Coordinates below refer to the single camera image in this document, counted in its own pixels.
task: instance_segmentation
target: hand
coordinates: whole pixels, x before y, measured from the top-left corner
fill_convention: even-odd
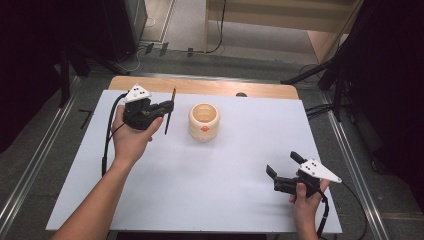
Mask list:
[[[321,191],[324,192],[329,184],[329,180],[321,180]],[[321,194],[317,192],[306,198],[306,191],[307,189],[304,183],[297,183],[296,196],[291,195],[289,201],[294,203],[294,221],[300,239],[317,239],[315,214],[321,202]]]
[[[112,124],[112,132],[124,123],[123,114],[124,106],[119,105]],[[113,165],[129,167],[131,169],[143,155],[147,143],[153,140],[152,135],[159,129],[162,122],[162,117],[156,118],[145,131],[132,129],[126,124],[119,128],[113,135],[115,146],[115,160]]]

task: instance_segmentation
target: wooden table edge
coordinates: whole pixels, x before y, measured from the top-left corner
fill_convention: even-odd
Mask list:
[[[136,77],[116,76],[112,79],[109,90],[129,90],[139,83],[150,92],[169,92],[174,87],[178,93],[235,96],[244,93],[248,97],[279,98],[298,100],[295,87],[281,84],[246,83],[205,78],[186,79],[178,77]]]

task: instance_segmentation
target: white board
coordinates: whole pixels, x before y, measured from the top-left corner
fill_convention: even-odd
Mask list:
[[[110,110],[122,91],[104,91],[47,225],[57,230],[101,177]],[[171,94],[152,93],[152,103]],[[215,139],[201,143],[188,132],[188,113],[208,102],[221,112]],[[278,233],[295,232],[289,195],[275,192],[269,164],[292,178],[296,151],[319,160],[300,100],[178,94],[167,135],[165,121],[128,177],[111,230]],[[114,156],[111,143],[108,167]],[[341,226],[330,191],[326,233]],[[318,209],[317,226],[324,206]]]

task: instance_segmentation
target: ceramic pot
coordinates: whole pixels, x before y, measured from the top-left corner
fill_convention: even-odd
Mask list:
[[[188,114],[188,120],[190,134],[198,141],[207,142],[218,134],[220,114],[212,104],[195,105]]]

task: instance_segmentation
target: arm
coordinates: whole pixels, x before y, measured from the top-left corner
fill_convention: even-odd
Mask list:
[[[330,181],[321,180],[320,188],[322,192],[327,189],[329,184]],[[315,228],[315,214],[321,202],[321,195],[315,193],[311,197],[306,198],[306,185],[298,183],[296,185],[296,196],[291,195],[289,201],[294,203],[294,221],[299,239],[318,239]]]
[[[118,106],[112,131],[123,123],[123,111]],[[162,121],[157,118],[146,131],[124,125],[115,132],[112,166],[52,239],[106,239],[125,181]]]

